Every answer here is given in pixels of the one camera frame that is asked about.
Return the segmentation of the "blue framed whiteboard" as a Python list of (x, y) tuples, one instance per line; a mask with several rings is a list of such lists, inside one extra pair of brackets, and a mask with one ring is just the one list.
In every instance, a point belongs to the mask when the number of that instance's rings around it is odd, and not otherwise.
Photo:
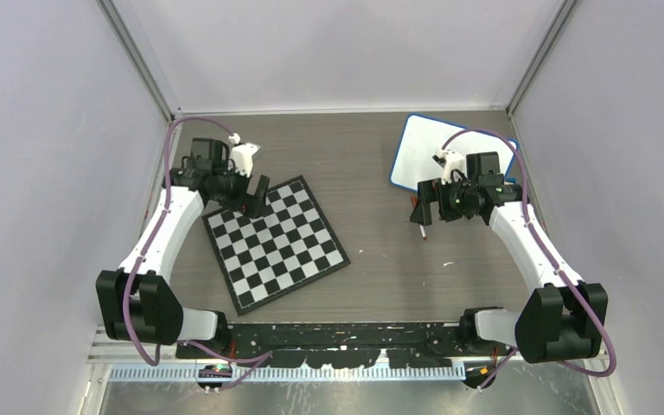
[[(399, 147), (396, 150), (389, 182), (399, 188), (417, 190), (417, 184), (426, 179), (441, 176), (442, 168), (433, 160), (436, 150), (455, 133), (461, 125), (437, 118), (412, 113), (405, 120)], [(447, 145), (448, 150), (467, 156), (468, 154), (495, 151), (498, 153), (501, 173), (508, 175), (515, 156), (512, 149), (518, 143), (511, 139), (506, 146), (499, 138), (481, 132), (466, 133)]]

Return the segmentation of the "white whiteboard marker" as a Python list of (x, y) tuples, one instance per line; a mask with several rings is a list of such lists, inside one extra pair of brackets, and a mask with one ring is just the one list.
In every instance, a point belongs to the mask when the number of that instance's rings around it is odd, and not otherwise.
[[(418, 203), (417, 197), (414, 196), (414, 195), (411, 195), (410, 200), (411, 200), (412, 207), (415, 208), (417, 206), (417, 203)], [(426, 234), (426, 231), (425, 231), (425, 226), (419, 224), (418, 228), (419, 228), (422, 240), (427, 240), (428, 237), (427, 237), (427, 234)]]

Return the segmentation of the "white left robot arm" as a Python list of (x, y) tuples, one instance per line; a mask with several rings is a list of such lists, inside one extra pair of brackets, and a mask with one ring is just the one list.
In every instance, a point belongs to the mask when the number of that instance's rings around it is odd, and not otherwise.
[(117, 270), (97, 277), (109, 338), (158, 345), (193, 340), (211, 358), (229, 350), (224, 314), (181, 306), (169, 283), (188, 231), (209, 202), (248, 219), (265, 214), (269, 177), (261, 176), (256, 190), (248, 190), (259, 150), (236, 134), (228, 141), (196, 138), (180, 165), (169, 169), (161, 201), (137, 244)]

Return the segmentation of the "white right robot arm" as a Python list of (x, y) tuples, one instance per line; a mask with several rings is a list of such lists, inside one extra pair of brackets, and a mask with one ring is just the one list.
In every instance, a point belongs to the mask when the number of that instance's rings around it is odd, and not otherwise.
[(477, 355), (500, 343), (519, 349), (529, 363), (597, 356), (606, 290), (598, 283), (587, 284), (558, 254), (522, 186), (506, 182), (497, 153), (462, 156), (437, 150), (433, 159), (443, 173), (418, 183), (411, 222), (429, 226), (433, 202), (440, 220), (481, 218), (505, 244), (531, 291), (520, 312), (502, 307), (465, 310), (458, 333), (462, 349)]

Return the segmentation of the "black white chessboard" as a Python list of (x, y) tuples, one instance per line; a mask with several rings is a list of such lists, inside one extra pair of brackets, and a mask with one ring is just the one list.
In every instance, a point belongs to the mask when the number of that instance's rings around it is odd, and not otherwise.
[(246, 315), (351, 264), (303, 176), (269, 188), (266, 214), (202, 216), (238, 315)]

